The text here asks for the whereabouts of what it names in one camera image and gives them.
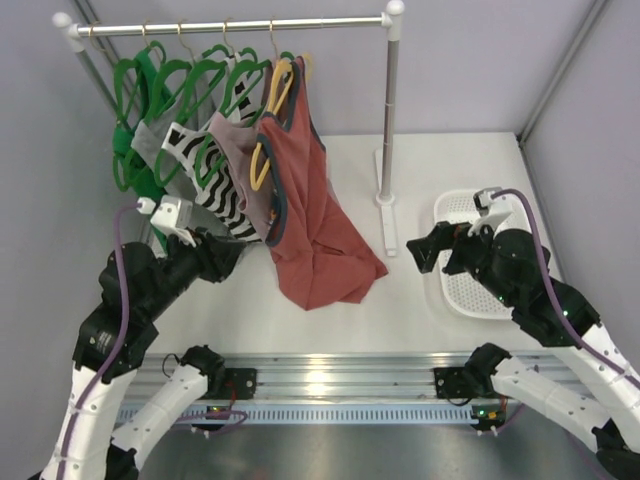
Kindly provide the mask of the red tank top blue trim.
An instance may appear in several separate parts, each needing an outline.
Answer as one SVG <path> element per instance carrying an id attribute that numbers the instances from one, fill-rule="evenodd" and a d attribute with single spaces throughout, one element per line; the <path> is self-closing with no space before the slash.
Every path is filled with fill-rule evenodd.
<path id="1" fill-rule="evenodd" d="M 291 67 L 286 112 L 265 114 L 257 135 L 274 193 L 265 243 L 281 292 L 300 308 L 359 304 L 388 270 L 330 192 L 326 148 L 309 109 L 304 58 L 297 57 Z"/>

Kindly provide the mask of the yellow hanger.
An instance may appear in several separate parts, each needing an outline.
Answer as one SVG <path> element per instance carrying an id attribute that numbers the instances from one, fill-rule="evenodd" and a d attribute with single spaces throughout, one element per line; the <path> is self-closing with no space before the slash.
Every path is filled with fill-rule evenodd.
<path id="1" fill-rule="evenodd" d="M 294 84 L 295 75 L 293 66 L 296 58 L 292 55 L 287 56 L 279 53 L 277 44 L 273 38 L 273 31 L 274 23 L 273 21 L 270 21 L 269 33 L 276 58 L 273 66 L 270 89 L 267 95 L 265 114 L 271 114 L 273 117 L 278 118 L 279 111 L 287 100 L 289 92 Z M 257 171 L 258 161 L 262 155 L 263 146 L 264 143 L 261 140 L 258 140 L 251 155 L 249 164 L 249 183 L 251 189 L 255 192 L 258 192 L 261 189 L 271 167 L 269 156 L 266 155 L 262 169 Z"/>

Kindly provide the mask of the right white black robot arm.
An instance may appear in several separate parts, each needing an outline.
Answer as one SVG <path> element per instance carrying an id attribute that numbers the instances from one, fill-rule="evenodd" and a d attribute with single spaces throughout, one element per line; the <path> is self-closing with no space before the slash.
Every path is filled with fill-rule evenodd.
<path id="1" fill-rule="evenodd" d="M 470 275 L 589 393 L 559 385 L 493 343 L 476 348 L 466 361 L 462 375 L 469 389 L 478 397 L 519 401 L 579 439 L 614 478 L 638 478 L 639 375 L 586 298 L 550 276 L 550 253 L 538 236 L 489 226 L 472 233 L 468 223 L 439 222 L 406 246 L 423 274 L 434 269 L 441 252 L 449 252 L 443 273 Z"/>

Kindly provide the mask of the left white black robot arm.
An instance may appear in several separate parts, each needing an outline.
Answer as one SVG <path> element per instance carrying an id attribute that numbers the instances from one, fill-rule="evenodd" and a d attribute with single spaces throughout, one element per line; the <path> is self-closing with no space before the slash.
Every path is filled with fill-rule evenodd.
<path id="1" fill-rule="evenodd" d="M 56 445 L 38 479 L 135 479 L 184 411 L 226 384 L 224 358 L 189 348 L 166 383 L 134 414 L 116 420 L 127 390 L 159 335 L 156 320 L 198 279 L 221 283 L 247 245 L 198 229 L 192 245 L 170 236 L 168 253 L 118 242 L 99 276 L 99 305 L 81 323 L 72 387 Z"/>

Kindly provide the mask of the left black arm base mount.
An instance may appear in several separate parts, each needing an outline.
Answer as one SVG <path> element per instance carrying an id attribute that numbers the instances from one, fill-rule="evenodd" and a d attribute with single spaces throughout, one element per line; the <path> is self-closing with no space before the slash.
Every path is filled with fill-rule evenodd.
<path id="1" fill-rule="evenodd" d="M 204 400 L 251 400 L 257 389 L 257 370 L 226 368 L 208 380 Z"/>

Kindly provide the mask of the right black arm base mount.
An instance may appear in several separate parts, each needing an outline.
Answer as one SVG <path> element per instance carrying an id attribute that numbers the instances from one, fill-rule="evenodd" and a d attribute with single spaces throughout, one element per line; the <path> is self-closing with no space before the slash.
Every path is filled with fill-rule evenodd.
<path id="1" fill-rule="evenodd" d="M 463 367 L 437 367 L 433 369 L 436 397 L 462 403 L 466 400 L 495 399 L 496 393 L 482 390 L 464 374 Z"/>

